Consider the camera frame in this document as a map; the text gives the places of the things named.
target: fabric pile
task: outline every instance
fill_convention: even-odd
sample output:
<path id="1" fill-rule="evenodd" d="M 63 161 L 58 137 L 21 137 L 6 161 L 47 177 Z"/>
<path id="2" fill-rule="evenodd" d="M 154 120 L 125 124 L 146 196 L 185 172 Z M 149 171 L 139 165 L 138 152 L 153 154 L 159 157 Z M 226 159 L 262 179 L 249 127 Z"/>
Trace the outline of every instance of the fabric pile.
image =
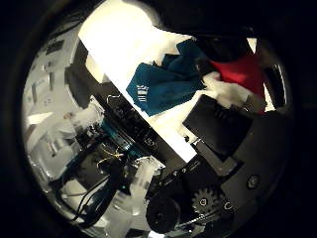
<path id="1" fill-rule="evenodd" d="M 206 58 L 192 40 L 177 44 L 179 55 L 165 55 L 161 66 L 141 63 L 127 87 L 134 102 L 149 116 L 173 108 L 205 88 L 196 59 Z"/>
<path id="2" fill-rule="evenodd" d="M 193 40 L 176 47 L 179 55 L 164 55 L 161 65 L 140 63 L 127 87 L 135 104 L 150 117 L 169 113 L 178 114 L 182 120 L 202 94 L 217 99 L 226 108 L 235 105 L 264 112 L 264 76 L 255 56 L 221 63 L 209 60 Z M 202 60 L 207 62 L 207 69 L 199 68 Z"/>

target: red cloth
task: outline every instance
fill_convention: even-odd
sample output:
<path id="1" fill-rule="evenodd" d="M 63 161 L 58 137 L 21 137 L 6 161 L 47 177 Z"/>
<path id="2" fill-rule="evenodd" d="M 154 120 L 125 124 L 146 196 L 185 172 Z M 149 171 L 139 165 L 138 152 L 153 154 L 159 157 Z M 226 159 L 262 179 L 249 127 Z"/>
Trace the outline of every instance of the red cloth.
<path id="1" fill-rule="evenodd" d="M 211 63 L 221 73 L 223 81 L 238 83 L 264 98 L 264 73 L 255 55 L 247 54 L 237 61 Z"/>

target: teal cloth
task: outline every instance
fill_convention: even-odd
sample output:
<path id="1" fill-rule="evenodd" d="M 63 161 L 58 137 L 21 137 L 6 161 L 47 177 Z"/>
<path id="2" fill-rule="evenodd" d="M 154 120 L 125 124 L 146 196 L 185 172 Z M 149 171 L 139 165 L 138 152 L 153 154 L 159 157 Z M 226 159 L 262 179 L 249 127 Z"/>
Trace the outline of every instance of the teal cloth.
<path id="1" fill-rule="evenodd" d="M 206 58 L 192 40 L 177 44 L 180 55 L 166 54 L 161 67 L 140 63 L 127 87 L 135 104 L 149 116 L 156 115 L 192 98 L 204 88 L 196 60 Z"/>

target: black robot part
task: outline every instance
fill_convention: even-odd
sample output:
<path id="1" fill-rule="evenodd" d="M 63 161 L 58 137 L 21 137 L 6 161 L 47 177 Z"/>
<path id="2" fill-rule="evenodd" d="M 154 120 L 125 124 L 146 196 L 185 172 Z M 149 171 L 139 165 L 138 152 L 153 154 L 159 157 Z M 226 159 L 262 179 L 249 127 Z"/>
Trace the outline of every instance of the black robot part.
<path id="1" fill-rule="evenodd" d="M 291 151 L 290 126 L 277 111 L 256 117 L 232 156 L 243 165 L 221 188 L 235 209 L 234 229 L 255 214 L 277 186 Z"/>
<path id="2" fill-rule="evenodd" d="M 154 151 L 153 148 L 148 147 L 148 145 L 144 141 L 140 140 L 140 137 L 136 138 L 133 136 L 135 135 L 135 133 L 131 132 L 130 128 L 127 128 L 128 125 L 121 121 L 120 117 L 113 111 L 113 109 L 107 104 L 107 102 L 101 97 L 100 94 L 96 94 L 94 96 L 105 110 L 105 120 L 107 121 L 107 123 L 109 123 L 109 125 L 111 125 L 112 128 L 115 128 L 116 133 L 120 135 L 120 137 L 122 137 L 126 142 L 134 145 L 135 147 L 138 147 L 138 151 L 143 156 L 153 155 L 156 158 L 159 158 L 157 152 Z"/>
<path id="3" fill-rule="evenodd" d="M 142 118 L 131 104 L 122 103 L 114 108 L 114 113 L 121 122 L 129 129 L 132 136 L 141 142 L 149 150 L 156 150 L 158 133 Z"/>
<path id="4" fill-rule="evenodd" d="M 225 157 L 234 153 L 245 138 L 252 119 L 226 109 L 202 95 L 183 124 L 214 152 Z"/>
<path id="5" fill-rule="evenodd" d="M 197 218 L 200 215 L 206 215 L 203 219 L 206 223 L 220 219 L 224 202 L 228 202 L 220 189 L 220 184 L 218 176 L 205 159 L 199 155 L 196 156 L 184 168 L 174 171 L 160 183 L 156 195 L 150 200 L 147 211 L 150 227 L 158 233 L 166 233 L 175 229 L 175 227 L 186 226 L 191 221 L 198 222 L 200 219 Z M 195 195 L 205 190 L 213 192 L 212 198 L 200 197 L 199 200 L 193 202 Z M 160 203 L 161 200 L 170 199 L 172 202 Z M 197 202 L 198 204 L 201 203 L 202 206 L 209 202 L 211 204 L 210 209 L 206 209 L 206 212 L 199 214 L 199 211 L 203 209 L 199 209 L 195 205 Z M 153 217 L 154 214 L 159 214 L 160 211 L 166 219 L 165 221 L 158 222 Z"/>
<path id="6" fill-rule="evenodd" d="M 103 216 L 115 193 L 124 183 L 124 165 L 124 163 L 119 161 L 112 164 L 112 174 L 108 178 L 107 183 L 100 192 L 96 194 L 96 200 L 90 205 L 85 220 L 78 224 L 81 228 L 86 229 L 93 226 Z"/>
<path id="7" fill-rule="evenodd" d="M 152 230 L 159 234 L 172 230 L 179 221 L 180 207 L 171 198 L 155 197 L 148 206 L 147 220 Z"/>

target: black gear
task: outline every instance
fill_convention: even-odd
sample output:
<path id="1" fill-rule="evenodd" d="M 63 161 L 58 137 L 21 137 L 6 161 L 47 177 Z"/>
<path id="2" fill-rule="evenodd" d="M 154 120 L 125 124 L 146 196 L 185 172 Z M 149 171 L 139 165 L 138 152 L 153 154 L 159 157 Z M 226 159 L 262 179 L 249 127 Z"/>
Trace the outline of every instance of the black gear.
<path id="1" fill-rule="evenodd" d="M 198 189 L 194 194 L 194 198 L 191 199 L 192 207 L 195 212 L 204 215 L 217 208 L 220 204 L 219 198 L 218 194 L 212 189 Z"/>

